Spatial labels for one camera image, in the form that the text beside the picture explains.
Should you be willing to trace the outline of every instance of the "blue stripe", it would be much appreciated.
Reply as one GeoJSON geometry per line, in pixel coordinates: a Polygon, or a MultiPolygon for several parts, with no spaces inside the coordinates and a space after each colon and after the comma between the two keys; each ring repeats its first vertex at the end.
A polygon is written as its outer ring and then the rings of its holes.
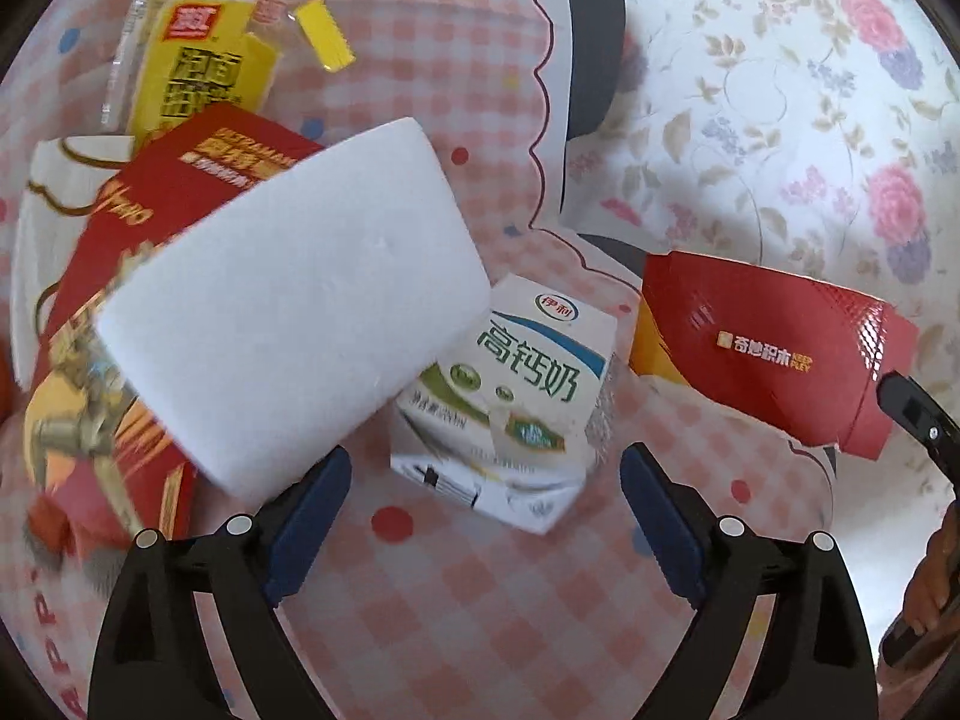
{"type": "Polygon", "coordinates": [[[514,317],[511,314],[501,314],[499,311],[494,311],[494,313],[498,317],[501,317],[501,319],[507,319],[509,322],[515,322],[516,324],[522,324],[524,327],[529,327],[531,330],[540,333],[544,338],[549,338],[549,340],[553,341],[557,346],[565,348],[570,354],[592,370],[598,379],[603,375],[604,359],[592,349],[586,348],[582,343],[577,343],[573,338],[568,338],[563,333],[558,333],[552,327],[534,322],[533,319],[514,317]]]}

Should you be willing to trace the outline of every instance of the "checkered tablecloth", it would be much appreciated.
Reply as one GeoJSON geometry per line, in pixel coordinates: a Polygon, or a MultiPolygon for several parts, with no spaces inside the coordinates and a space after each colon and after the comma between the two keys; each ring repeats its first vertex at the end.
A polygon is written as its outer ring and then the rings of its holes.
{"type": "MultiPolygon", "coordinates": [[[[0,86],[0,194],[41,139],[95,132],[130,0],[56,0],[0,86]]],[[[508,271],[620,320],[637,281],[557,223],[570,63],[566,0],[328,0],[358,62],[285,57],[265,114],[324,143],[414,116],[437,148],[496,280],[508,271]]],[[[32,493],[16,424],[0,443],[0,614],[42,685],[82,716],[104,601],[80,571],[37,569],[20,540],[32,493]]],[[[628,371],[608,462],[545,538],[431,497],[388,469],[384,416],[346,442],[352,492],[301,593],[282,605],[307,667],[347,720],[627,718],[692,612],[668,591],[619,492],[616,456],[645,440],[677,480],[760,533],[829,525],[832,479],[776,431],[628,371]],[[384,530],[384,520],[401,527],[384,530]]],[[[232,503],[202,490],[199,530],[232,503]]],[[[213,615],[203,610],[211,627],[213,615]]],[[[769,618],[760,604],[717,716],[736,711],[769,618]]],[[[222,641],[232,710],[253,715],[222,641]]]]}

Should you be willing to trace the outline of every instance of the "floral bedsheet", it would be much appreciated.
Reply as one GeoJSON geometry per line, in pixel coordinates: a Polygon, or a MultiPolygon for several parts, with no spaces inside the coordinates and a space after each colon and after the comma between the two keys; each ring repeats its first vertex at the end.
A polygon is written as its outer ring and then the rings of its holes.
{"type": "MultiPolygon", "coordinates": [[[[960,74],[920,6],[627,0],[627,33],[562,220],[890,300],[920,327],[914,376],[955,407],[960,74]]],[[[887,451],[920,467],[904,437],[887,451]]]]}

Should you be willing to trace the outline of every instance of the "white sponge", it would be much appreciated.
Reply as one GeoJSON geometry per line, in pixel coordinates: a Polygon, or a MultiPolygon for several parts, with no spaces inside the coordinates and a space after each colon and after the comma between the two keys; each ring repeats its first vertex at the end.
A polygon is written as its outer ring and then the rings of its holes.
{"type": "Polygon", "coordinates": [[[255,508],[488,306],[433,148],[401,119],[196,224],[117,290],[97,330],[184,452],[255,508]]]}

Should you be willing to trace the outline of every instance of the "yellow plastic package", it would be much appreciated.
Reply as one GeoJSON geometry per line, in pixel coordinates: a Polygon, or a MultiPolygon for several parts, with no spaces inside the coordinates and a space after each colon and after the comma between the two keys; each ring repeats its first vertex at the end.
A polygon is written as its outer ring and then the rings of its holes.
{"type": "Polygon", "coordinates": [[[137,148],[210,103],[259,110],[280,52],[248,29],[255,8],[256,0],[171,0],[163,6],[128,122],[137,148]]]}

